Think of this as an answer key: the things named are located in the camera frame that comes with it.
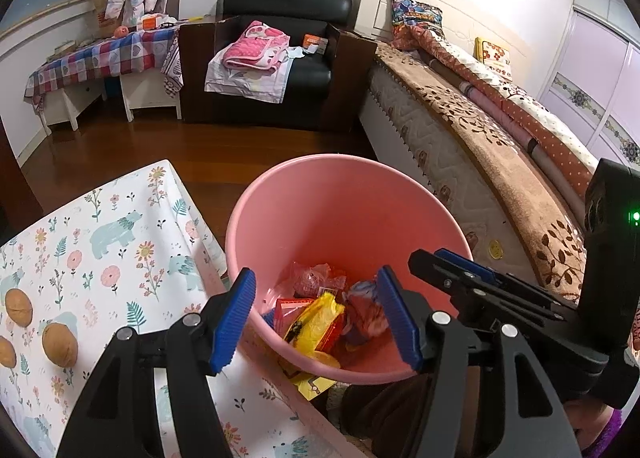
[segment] pink blanket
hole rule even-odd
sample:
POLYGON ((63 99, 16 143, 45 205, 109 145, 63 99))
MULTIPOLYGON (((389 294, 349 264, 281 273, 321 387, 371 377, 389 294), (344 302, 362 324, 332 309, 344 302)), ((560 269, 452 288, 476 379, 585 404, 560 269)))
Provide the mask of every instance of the pink blanket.
POLYGON ((280 54, 289 46, 289 36, 260 21, 253 21, 222 57, 231 70, 277 70, 280 54))

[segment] wooden floor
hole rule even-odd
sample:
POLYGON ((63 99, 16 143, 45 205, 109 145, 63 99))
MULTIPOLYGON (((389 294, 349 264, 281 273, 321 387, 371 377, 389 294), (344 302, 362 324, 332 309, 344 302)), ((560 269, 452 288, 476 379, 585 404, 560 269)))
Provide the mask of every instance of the wooden floor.
POLYGON ((142 109, 128 123, 122 104, 99 102, 69 124, 52 127, 22 171, 47 215, 139 167, 168 159, 221 245, 231 211, 261 173, 306 154, 375 158, 364 131, 313 133, 177 121, 174 108, 142 109))

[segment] black device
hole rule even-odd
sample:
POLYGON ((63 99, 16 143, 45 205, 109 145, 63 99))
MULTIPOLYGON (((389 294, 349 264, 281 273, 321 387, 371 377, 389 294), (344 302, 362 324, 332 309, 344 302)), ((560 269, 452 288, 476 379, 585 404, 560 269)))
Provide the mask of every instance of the black device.
MULTIPOLYGON (((640 297, 639 199, 640 174, 602 160, 587 192, 589 251, 578 306, 447 250, 417 250, 411 273, 450 295, 460 312, 453 319, 403 290, 391 268, 381 269, 379 282, 388 281, 385 289, 396 291, 418 327, 414 369, 434 375, 401 458, 454 456, 469 365, 482 369, 480 456, 580 456, 562 402, 589 393, 621 408, 640 376, 626 348, 640 297)), ((197 319, 188 314, 145 335, 118 330, 72 411, 58 457, 84 457, 88 440, 94 458, 162 457, 153 368, 167 369, 182 458, 231 457, 205 377, 213 374, 216 327, 238 281, 210 298, 197 319)))

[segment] brown round nut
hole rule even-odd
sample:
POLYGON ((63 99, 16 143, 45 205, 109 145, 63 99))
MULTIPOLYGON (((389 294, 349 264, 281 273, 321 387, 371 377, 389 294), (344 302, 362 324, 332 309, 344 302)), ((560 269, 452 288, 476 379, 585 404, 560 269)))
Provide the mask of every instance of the brown round nut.
POLYGON ((16 363, 14 345, 0 336, 0 364, 6 368, 14 368, 16 363))
POLYGON ((26 328, 33 319, 33 307, 27 294, 18 288, 11 288, 4 295, 6 314, 11 317, 18 326, 26 328))
POLYGON ((78 341, 66 325, 48 325, 42 332, 42 348, 47 359, 61 368, 71 368, 78 360, 78 341))

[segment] orange box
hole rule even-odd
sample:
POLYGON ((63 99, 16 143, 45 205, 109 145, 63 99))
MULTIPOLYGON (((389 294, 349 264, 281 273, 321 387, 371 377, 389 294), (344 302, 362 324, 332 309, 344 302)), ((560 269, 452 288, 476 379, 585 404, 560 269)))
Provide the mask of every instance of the orange box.
POLYGON ((328 43, 329 41, 327 39, 323 39, 316 35, 306 34, 305 38, 302 40, 302 47, 310 53, 319 53, 324 55, 328 43))

